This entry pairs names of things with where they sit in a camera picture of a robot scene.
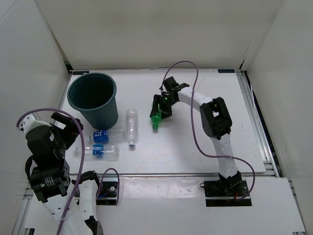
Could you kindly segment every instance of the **clear plastic bottle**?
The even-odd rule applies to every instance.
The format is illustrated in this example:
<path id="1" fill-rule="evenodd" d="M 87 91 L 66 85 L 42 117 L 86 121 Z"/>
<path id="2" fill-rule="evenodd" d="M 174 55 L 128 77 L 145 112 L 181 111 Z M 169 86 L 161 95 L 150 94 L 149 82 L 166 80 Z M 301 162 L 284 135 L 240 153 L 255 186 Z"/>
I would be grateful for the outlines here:
<path id="1" fill-rule="evenodd" d="M 78 147 L 73 148 L 75 155 L 82 153 Z M 91 147 L 85 147 L 85 161 L 91 160 L 105 160 L 105 161 L 117 161 L 119 149 L 117 146 L 107 146 L 103 144 L 94 144 Z"/>
<path id="2" fill-rule="evenodd" d="M 86 136 L 85 140 L 91 143 L 121 143 L 125 141 L 125 128 L 120 126 L 95 131 L 92 135 Z"/>
<path id="3" fill-rule="evenodd" d="M 136 109 L 126 111 L 126 138 L 130 147 L 135 146 L 138 137 L 138 113 Z"/>

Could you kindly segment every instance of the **blue bottle label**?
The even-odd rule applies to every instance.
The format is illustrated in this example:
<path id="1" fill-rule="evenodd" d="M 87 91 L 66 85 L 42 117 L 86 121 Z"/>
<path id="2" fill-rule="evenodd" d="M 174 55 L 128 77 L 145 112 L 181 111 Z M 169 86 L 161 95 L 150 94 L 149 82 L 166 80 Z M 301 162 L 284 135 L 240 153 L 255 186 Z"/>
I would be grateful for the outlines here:
<path id="1" fill-rule="evenodd" d="M 109 142 L 109 134 L 107 130 L 95 131 L 93 133 L 93 141 L 95 143 L 108 143 Z"/>
<path id="2" fill-rule="evenodd" d="M 102 144 L 94 144 L 92 147 L 92 154 L 96 156 L 96 158 L 102 158 L 104 153 L 104 146 Z"/>

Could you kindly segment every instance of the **white board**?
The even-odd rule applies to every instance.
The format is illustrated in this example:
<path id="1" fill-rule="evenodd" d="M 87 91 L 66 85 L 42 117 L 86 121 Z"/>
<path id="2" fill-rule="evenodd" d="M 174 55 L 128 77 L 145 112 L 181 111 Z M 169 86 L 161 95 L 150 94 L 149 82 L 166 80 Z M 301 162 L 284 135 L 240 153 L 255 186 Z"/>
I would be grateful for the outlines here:
<path id="1" fill-rule="evenodd" d="M 202 178 L 122 178 L 117 206 L 97 206 L 110 235 L 292 235 L 304 227 L 287 179 L 257 178 L 252 207 L 206 207 Z M 25 228 L 55 235 L 57 224 L 34 196 Z"/>
<path id="2" fill-rule="evenodd" d="M 248 69 L 283 174 L 313 234 L 313 1 L 285 0 Z"/>
<path id="3" fill-rule="evenodd" d="M 33 0 L 0 0 L 0 71 L 0 233 L 12 234 L 28 183 L 25 162 L 32 155 L 16 122 L 29 110 L 57 108 L 69 78 Z M 50 116 L 40 113 L 46 121 Z"/>
<path id="4" fill-rule="evenodd" d="M 107 168 L 114 167 L 123 174 L 149 173 L 211 173 L 218 172 L 218 161 L 201 155 L 197 150 L 190 122 L 190 107 L 183 103 L 173 106 L 173 116 L 165 119 L 158 133 L 153 133 L 149 118 L 153 95 L 159 94 L 159 87 L 165 70 L 107 70 L 95 71 L 110 75 L 116 82 L 116 104 L 119 119 L 115 126 L 125 126 L 125 114 L 129 108 L 138 110 L 139 139 L 135 151 L 130 151 L 128 144 L 119 144 L 119 161 L 85 162 L 84 171 L 95 170 L 103 173 Z M 174 76 L 178 83 L 192 85 L 195 79 L 194 70 L 174 70 L 169 75 Z M 73 75 L 70 82 L 77 79 Z M 265 172 L 260 149 L 253 133 L 246 105 L 235 73 L 218 73 L 217 70 L 200 70 L 198 92 L 210 97 L 224 98 L 233 121 L 231 144 L 234 156 L 248 161 L 256 172 Z M 90 126 L 80 112 L 72 109 L 64 100 L 62 109 L 79 118 L 84 125 L 84 135 L 95 130 Z M 198 142 L 205 153 L 215 155 L 210 138 L 204 133 L 200 114 L 195 110 L 195 129 Z M 80 147 L 77 139 L 73 147 Z M 72 147 L 66 153 L 70 172 L 77 173 L 80 158 L 72 152 Z M 251 172 L 242 162 L 237 163 L 241 172 Z"/>

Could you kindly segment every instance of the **black mount plate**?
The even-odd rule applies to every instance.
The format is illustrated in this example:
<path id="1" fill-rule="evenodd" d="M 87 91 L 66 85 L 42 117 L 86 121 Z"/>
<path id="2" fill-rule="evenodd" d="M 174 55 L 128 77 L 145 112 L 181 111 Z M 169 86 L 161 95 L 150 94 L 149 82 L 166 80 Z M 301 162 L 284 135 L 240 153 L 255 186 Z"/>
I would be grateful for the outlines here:
<path id="1" fill-rule="evenodd" d="M 102 190 L 99 194 L 99 198 L 96 200 L 96 204 L 103 205 L 103 206 L 115 205 L 116 196 L 117 196 L 117 182 L 116 181 L 104 181 L 102 182 Z"/>
<path id="2" fill-rule="evenodd" d="M 207 207 L 248 207 L 252 206 L 249 197 L 243 200 L 233 200 L 236 197 L 240 199 L 248 193 L 249 189 L 246 181 L 242 180 L 232 191 L 226 193 L 220 180 L 204 181 L 205 202 Z"/>

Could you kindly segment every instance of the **dark green bucket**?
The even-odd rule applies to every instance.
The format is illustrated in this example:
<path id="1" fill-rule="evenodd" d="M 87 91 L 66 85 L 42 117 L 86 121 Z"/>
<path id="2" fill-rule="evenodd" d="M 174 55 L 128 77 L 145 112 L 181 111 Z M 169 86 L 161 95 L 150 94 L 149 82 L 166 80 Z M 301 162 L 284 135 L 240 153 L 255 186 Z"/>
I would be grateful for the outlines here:
<path id="1" fill-rule="evenodd" d="M 81 112 L 97 130 L 113 127 L 118 119 L 116 83 L 103 73 L 89 73 L 77 78 L 69 87 L 67 99 L 70 106 Z"/>

